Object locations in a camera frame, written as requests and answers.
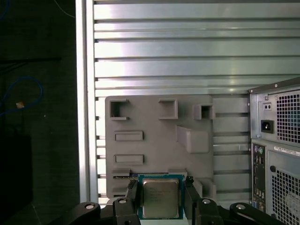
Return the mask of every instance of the rear i/o panel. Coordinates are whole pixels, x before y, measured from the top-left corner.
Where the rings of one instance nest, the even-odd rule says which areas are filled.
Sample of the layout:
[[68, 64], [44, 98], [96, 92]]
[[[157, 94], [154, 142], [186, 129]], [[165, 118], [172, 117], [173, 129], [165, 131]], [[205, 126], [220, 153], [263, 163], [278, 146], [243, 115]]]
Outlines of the rear i/o panel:
[[266, 178], [265, 178], [266, 147], [253, 143], [253, 200], [252, 205], [266, 212]]

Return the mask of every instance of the black mounting arm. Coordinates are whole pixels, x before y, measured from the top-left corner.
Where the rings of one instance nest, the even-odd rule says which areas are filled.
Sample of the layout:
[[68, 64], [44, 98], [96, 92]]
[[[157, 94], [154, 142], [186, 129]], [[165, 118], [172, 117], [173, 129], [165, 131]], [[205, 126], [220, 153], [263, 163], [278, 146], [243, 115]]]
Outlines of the black mounting arm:
[[[187, 177], [184, 211], [189, 225], [284, 225], [282, 222], [245, 203], [234, 203], [229, 210], [201, 198]], [[85, 202], [49, 225], [140, 225], [137, 207], [140, 204], [138, 181], [132, 180], [124, 198], [100, 209], [97, 203]]]

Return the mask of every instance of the horizontal metal slat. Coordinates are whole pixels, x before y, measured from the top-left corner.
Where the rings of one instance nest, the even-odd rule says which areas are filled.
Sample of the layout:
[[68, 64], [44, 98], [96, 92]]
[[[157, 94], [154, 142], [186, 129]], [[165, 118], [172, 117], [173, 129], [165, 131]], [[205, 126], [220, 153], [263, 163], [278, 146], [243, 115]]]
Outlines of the horizontal metal slat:
[[98, 179], [98, 194], [106, 193], [106, 179]]
[[213, 137], [214, 144], [250, 143], [249, 136], [217, 136]]
[[199, 39], [95, 43], [95, 58], [300, 56], [300, 39]]
[[151, 21], [151, 22], [99, 22], [94, 24], [95, 32], [103, 31], [216, 31], [216, 30], [298, 30], [300, 28], [300, 21], [298, 20], [265, 20], [265, 21]]
[[95, 32], [95, 39], [126, 38], [270, 38], [300, 37], [300, 30], [181, 30]]
[[97, 160], [97, 173], [98, 174], [106, 174], [105, 159]]
[[248, 117], [217, 117], [213, 120], [214, 133], [248, 132]]
[[202, 59], [202, 60], [137, 60], [95, 63], [95, 77], [182, 76], [182, 75], [298, 75], [299, 57]]
[[250, 199], [251, 193], [250, 192], [237, 192], [237, 193], [217, 193], [217, 200], [218, 201], [235, 201], [240, 202], [239, 200]]
[[[283, 75], [283, 76], [250, 76], [249, 78], [241, 76], [185, 76], [185, 77], [132, 77], [132, 78], [99, 78], [95, 82], [96, 89], [108, 89], [108, 88], [159, 88], [159, 87], [226, 87], [226, 86], [259, 86], [262, 83], [268, 83], [270, 79], [273, 82], [279, 82], [286, 77], [295, 78], [297, 75]], [[234, 101], [227, 100], [226, 98], [221, 100], [215, 100], [217, 113], [246, 113], [248, 110], [247, 99]], [[224, 102], [234, 104], [234, 108], [222, 108]]]
[[216, 113], [247, 113], [249, 111], [247, 98], [215, 98], [213, 104]]
[[97, 4], [94, 19], [297, 18], [299, 11], [298, 3]]
[[247, 90], [254, 86], [245, 87], [206, 87], [206, 88], [148, 88], [148, 89], [98, 89], [96, 97], [114, 95], [205, 95], [205, 94], [247, 94]]
[[230, 171], [230, 170], [250, 170], [250, 156], [249, 155], [214, 156], [214, 171]]
[[250, 181], [251, 175], [247, 173], [214, 175], [214, 183], [217, 186], [217, 191], [248, 189], [251, 187]]
[[227, 152], [249, 152], [249, 144], [214, 144], [214, 154], [226, 154]]

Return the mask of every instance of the usb port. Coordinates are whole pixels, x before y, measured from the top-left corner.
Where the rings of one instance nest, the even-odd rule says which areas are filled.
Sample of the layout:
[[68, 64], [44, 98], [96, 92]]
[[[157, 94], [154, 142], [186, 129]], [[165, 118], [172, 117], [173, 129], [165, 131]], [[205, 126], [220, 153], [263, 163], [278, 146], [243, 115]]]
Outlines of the usb port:
[[262, 164], [262, 165], [263, 165], [263, 163], [264, 163], [263, 157], [259, 157], [259, 164]]

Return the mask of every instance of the dark background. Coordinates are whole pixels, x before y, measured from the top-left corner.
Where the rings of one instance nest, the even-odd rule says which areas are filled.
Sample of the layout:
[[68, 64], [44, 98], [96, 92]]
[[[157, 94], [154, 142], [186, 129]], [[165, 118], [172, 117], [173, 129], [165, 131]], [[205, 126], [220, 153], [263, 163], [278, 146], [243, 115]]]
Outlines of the dark background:
[[[5, 1], [0, 0], [0, 15]], [[75, 0], [57, 2], [75, 15]], [[32, 145], [32, 204], [5, 225], [46, 225], [79, 203], [75, 45], [75, 19], [61, 12], [53, 0], [11, 0], [0, 20], [0, 60], [61, 57], [60, 61], [30, 63], [5, 75], [0, 72], [1, 96], [21, 76], [36, 78], [44, 89], [42, 100], [33, 108], [0, 118], [0, 129], [24, 127]], [[5, 109], [15, 108], [20, 101], [26, 105], [38, 95], [34, 82], [22, 81], [12, 89]]]

